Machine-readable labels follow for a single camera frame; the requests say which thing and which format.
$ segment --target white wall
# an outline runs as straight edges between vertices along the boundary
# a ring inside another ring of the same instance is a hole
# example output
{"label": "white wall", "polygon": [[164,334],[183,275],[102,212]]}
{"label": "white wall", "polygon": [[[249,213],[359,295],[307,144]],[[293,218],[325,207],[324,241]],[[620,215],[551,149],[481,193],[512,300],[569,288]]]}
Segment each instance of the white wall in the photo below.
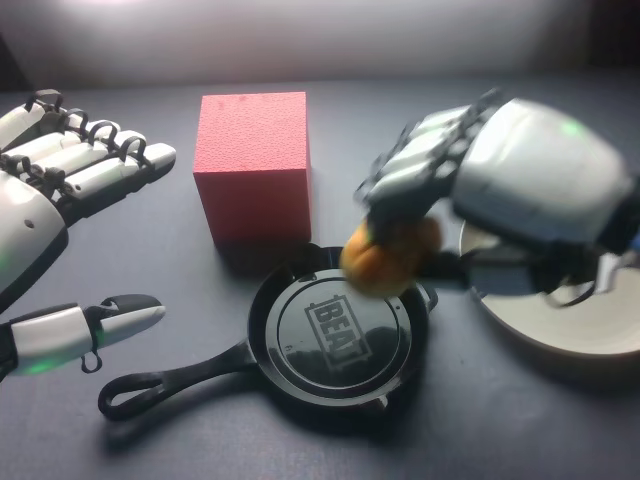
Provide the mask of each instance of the white wall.
{"label": "white wall", "polygon": [[571,68],[589,0],[0,0],[36,87]]}

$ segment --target red box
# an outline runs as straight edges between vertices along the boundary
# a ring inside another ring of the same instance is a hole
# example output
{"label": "red box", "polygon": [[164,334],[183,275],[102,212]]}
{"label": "red box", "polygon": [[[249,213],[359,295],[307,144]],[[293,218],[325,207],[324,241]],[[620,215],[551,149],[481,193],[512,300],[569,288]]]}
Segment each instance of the red box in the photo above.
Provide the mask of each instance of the red box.
{"label": "red box", "polygon": [[211,236],[311,239],[304,92],[202,97],[193,175]]}

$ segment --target logo on pan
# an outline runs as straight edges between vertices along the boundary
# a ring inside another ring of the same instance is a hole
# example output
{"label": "logo on pan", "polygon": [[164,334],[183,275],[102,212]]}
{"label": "logo on pan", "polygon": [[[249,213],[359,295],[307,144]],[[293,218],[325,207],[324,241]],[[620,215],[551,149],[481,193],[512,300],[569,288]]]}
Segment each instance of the logo on pan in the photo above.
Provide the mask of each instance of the logo on pan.
{"label": "logo on pan", "polygon": [[304,311],[329,369],[340,370],[371,356],[347,297],[335,295],[326,302],[312,303]]}

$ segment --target green light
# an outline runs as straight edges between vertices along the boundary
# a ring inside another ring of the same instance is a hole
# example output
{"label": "green light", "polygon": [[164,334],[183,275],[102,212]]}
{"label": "green light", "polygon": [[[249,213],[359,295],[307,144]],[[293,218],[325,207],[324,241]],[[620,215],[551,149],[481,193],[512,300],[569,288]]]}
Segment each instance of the green light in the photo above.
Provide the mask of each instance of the green light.
{"label": "green light", "polygon": [[562,124],[562,131],[566,135],[571,135],[572,137],[576,135],[580,135],[583,130],[584,130],[584,127],[582,126],[582,124],[579,122],[576,122],[575,120],[570,120]]}
{"label": "green light", "polygon": [[54,360],[46,360],[44,362],[36,363],[33,367],[27,369],[27,373],[30,375],[36,375],[38,373],[48,372],[49,370],[56,368],[58,365],[60,364]]}

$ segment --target box top face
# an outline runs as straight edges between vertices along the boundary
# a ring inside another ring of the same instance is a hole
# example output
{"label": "box top face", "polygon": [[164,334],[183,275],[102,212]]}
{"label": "box top face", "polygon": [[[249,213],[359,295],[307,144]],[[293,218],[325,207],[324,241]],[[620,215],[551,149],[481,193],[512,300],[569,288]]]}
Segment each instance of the box top face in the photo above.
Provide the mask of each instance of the box top face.
{"label": "box top face", "polygon": [[306,167],[304,92],[202,97],[194,173]]}

